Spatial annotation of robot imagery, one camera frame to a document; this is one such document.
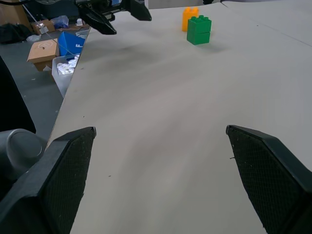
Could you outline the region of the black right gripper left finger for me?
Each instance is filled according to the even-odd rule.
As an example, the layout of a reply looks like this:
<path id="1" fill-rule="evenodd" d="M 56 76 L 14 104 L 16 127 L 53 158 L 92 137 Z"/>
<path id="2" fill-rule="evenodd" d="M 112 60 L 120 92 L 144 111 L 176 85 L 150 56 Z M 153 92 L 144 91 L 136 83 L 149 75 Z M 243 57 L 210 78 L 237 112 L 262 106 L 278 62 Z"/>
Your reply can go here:
<path id="1" fill-rule="evenodd" d="M 52 141 L 0 201 L 0 234 L 70 234 L 95 137 L 85 127 Z"/>

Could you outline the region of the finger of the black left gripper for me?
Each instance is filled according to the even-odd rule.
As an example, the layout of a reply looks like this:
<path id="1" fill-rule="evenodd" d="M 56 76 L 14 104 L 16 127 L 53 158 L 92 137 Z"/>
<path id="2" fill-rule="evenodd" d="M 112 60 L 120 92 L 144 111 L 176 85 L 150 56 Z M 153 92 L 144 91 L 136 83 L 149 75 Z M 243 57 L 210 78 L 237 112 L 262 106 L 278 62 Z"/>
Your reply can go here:
<path id="1" fill-rule="evenodd" d="M 80 17 L 92 28 L 96 29 L 103 35 L 116 35 L 117 31 L 106 19 L 106 17 L 97 13 L 94 9 L 87 5 L 79 5 L 78 11 Z"/>
<path id="2" fill-rule="evenodd" d="M 152 20 L 152 16 L 146 7 L 144 0 L 130 0 L 129 12 L 139 21 Z"/>

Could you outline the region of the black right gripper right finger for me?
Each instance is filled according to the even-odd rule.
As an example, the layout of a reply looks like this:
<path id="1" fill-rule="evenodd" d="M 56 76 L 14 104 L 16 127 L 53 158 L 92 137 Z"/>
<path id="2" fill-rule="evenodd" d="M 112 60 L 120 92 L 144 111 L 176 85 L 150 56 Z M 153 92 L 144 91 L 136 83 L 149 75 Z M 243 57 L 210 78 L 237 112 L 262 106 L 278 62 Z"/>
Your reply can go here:
<path id="1" fill-rule="evenodd" d="M 228 125 L 243 187 L 267 234 L 312 234 L 312 171 L 276 137 Z"/>

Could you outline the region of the blue folded box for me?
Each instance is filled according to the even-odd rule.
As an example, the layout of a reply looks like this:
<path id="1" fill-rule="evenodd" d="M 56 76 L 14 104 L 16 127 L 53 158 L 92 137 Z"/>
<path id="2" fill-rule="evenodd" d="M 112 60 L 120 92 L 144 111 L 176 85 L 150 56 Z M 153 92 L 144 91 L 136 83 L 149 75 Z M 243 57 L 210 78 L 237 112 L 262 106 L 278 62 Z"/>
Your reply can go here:
<path id="1" fill-rule="evenodd" d="M 62 32 L 58 38 L 60 56 L 80 54 L 85 43 L 85 39 L 73 34 Z"/>

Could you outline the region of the crumpled clear plastic bag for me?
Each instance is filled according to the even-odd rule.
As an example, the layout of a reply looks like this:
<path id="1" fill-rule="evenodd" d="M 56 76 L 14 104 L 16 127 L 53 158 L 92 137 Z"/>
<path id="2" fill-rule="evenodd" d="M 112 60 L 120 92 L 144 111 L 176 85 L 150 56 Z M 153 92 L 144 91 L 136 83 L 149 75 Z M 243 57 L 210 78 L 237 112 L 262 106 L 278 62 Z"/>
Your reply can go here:
<path id="1" fill-rule="evenodd" d="M 51 19 L 51 22 L 55 29 L 68 28 L 69 26 L 69 19 L 65 15 L 53 18 Z"/>

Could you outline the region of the grey rounded robot body part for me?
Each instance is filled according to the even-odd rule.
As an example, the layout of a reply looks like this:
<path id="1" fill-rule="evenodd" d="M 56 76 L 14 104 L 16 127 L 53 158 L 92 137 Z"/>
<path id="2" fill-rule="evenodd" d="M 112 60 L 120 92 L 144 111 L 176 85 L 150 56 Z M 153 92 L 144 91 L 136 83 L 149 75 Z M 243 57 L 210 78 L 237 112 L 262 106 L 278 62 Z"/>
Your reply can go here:
<path id="1" fill-rule="evenodd" d="M 37 163 L 47 142 L 25 129 L 0 132 L 0 178 L 17 180 Z"/>

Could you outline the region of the orange toy brick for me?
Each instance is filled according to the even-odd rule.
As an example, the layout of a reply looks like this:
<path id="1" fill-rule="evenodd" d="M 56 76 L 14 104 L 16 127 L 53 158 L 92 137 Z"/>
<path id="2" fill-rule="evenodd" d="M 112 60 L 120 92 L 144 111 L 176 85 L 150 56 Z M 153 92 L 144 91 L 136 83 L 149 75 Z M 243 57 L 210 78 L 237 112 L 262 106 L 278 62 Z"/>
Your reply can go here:
<path id="1" fill-rule="evenodd" d="M 186 7 L 182 14 L 182 32 L 187 32 L 188 30 L 188 20 L 191 17 L 198 17 L 199 15 L 199 8 L 198 7 Z"/>

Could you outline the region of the small open cardboard box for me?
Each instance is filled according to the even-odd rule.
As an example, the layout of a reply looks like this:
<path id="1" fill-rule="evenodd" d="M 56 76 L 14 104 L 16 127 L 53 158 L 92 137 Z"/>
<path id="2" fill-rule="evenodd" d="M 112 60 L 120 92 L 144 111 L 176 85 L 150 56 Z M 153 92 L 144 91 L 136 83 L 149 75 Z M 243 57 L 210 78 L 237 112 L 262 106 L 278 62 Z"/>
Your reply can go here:
<path id="1" fill-rule="evenodd" d="M 48 19 L 33 22 L 31 23 L 31 26 L 36 35 L 42 35 L 45 33 L 51 33 L 55 31 L 53 23 Z"/>

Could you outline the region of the green toy brick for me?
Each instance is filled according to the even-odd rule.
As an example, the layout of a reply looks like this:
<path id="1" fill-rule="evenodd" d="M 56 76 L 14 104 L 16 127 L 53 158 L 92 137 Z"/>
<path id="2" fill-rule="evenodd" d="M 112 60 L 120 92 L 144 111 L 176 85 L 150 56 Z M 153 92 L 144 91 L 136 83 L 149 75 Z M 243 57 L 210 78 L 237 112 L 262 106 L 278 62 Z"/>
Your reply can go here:
<path id="1" fill-rule="evenodd" d="M 212 21 L 204 16 L 191 17 L 188 19 L 187 41 L 193 45 L 210 42 Z"/>

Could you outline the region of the cardboard box with round mark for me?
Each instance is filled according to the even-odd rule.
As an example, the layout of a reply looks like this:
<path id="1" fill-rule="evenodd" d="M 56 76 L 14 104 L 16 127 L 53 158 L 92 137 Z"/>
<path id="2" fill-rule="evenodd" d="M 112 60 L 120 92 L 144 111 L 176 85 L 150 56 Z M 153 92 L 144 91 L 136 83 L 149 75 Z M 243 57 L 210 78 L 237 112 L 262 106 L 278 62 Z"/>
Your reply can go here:
<path id="1" fill-rule="evenodd" d="M 49 39 L 35 42 L 30 49 L 27 62 L 32 63 L 39 72 L 52 69 L 53 59 L 59 56 L 57 40 Z"/>

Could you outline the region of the clear plastic storage bin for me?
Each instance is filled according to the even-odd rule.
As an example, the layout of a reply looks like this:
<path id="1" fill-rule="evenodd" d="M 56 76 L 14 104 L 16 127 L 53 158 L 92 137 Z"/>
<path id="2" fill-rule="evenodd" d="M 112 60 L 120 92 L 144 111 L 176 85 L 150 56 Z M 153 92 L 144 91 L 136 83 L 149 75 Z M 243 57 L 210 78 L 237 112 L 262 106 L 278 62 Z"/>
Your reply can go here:
<path id="1" fill-rule="evenodd" d="M 52 61 L 52 77 L 62 97 L 65 97 L 79 57 L 80 54 L 60 56 Z"/>

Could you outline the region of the black bag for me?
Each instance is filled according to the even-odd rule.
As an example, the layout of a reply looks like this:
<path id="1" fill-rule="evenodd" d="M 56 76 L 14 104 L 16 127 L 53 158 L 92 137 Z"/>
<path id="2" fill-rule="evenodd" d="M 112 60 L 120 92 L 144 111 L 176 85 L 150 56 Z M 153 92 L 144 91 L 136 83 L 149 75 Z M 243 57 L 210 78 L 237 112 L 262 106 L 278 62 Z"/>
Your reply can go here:
<path id="1" fill-rule="evenodd" d="M 7 23 L 0 26 L 0 44 L 11 44 L 25 41 L 32 32 L 22 24 Z"/>

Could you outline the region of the large brown cardboard box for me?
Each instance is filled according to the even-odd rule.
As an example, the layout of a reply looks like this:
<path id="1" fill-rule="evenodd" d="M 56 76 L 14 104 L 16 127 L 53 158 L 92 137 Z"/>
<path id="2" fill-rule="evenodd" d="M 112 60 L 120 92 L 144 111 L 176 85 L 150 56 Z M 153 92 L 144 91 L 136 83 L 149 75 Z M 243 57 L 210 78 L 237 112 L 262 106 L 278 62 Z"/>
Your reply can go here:
<path id="1" fill-rule="evenodd" d="M 30 22 L 21 5 L 11 6 L 0 3 L 0 25 L 6 23 L 22 24 L 31 30 Z"/>

